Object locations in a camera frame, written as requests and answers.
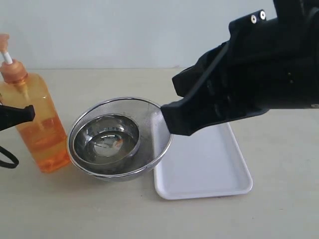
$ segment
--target bottle cap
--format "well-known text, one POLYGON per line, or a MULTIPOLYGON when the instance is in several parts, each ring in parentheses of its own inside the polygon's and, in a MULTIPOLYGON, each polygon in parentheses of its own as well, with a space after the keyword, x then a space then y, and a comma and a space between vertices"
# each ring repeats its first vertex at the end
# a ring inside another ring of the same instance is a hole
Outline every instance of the bottle cap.
POLYGON ((0 72, 5 82, 14 83, 25 78, 28 73, 21 62, 11 59, 7 50, 8 40, 8 34, 0 34, 0 52, 4 59, 0 67, 0 72))

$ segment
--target small metal bowl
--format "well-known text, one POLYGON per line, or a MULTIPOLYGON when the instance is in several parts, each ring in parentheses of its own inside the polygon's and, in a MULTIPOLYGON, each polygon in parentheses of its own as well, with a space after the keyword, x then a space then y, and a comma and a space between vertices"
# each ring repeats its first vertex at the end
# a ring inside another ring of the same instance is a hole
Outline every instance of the small metal bowl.
POLYGON ((104 181, 119 182, 135 179, 152 170, 167 152, 172 138, 159 105, 141 98, 125 97, 101 102, 83 113, 69 132, 67 149, 71 162, 85 173, 104 181), (122 129, 119 125, 129 125, 130 129, 122 129), (135 147, 140 145, 137 151, 133 148, 118 165, 110 168, 106 162, 100 167, 101 164, 97 165, 94 159, 98 152, 105 156, 104 149, 93 150, 93 156, 83 155, 83 152, 88 152, 84 150, 87 141, 99 132, 109 132, 109 127, 117 129, 117 134, 126 132, 137 140, 135 147), (140 142, 136 129, 139 130, 140 142))
POLYGON ((113 173, 130 164, 140 143, 139 127, 132 119, 109 114, 92 119, 78 131, 74 150, 90 168, 113 173))

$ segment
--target white table surface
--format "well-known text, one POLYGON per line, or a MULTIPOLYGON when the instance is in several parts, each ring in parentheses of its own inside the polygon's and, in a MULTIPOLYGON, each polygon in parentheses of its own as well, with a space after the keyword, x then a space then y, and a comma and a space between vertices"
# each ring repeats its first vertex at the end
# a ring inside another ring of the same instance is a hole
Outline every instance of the white table surface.
MULTIPOLYGON (((178 99, 179 69, 37 70, 65 129, 100 101, 137 96, 159 104, 178 99)), ((319 110, 277 110, 231 123, 254 180, 242 196, 166 201, 153 173, 106 183, 73 165, 42 174, 14 128, 0 145, 20 159, 0 168, 2 239, 317 239, 319 110)))

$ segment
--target orange plastic bottle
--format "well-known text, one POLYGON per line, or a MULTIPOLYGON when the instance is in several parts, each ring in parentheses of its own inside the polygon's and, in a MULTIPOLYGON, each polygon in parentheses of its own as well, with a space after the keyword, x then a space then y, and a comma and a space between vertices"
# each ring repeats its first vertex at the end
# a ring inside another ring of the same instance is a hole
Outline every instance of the orange plastic bottle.
POLYGON ((0 84, 1 103, 24 108, 33 105, 35 118, 16 126, 40 170, 50 173, 70 162, 66 134, 55 110, 44 80, 27 73, 21 62, 12 60, 7 52, 9 35, 0 34, 0 67, 4 82, 0 84))

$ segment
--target white plastic tray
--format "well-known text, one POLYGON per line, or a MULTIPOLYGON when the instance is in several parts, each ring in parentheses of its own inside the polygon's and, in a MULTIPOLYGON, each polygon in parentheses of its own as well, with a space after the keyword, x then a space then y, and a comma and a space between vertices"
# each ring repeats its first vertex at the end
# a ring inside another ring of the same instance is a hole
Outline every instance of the white plastic tray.
POLYGON ((253 181, 228 123, 190 137, 175 135, 155 168, 155 188, 164 199, 248 193, 253 181))

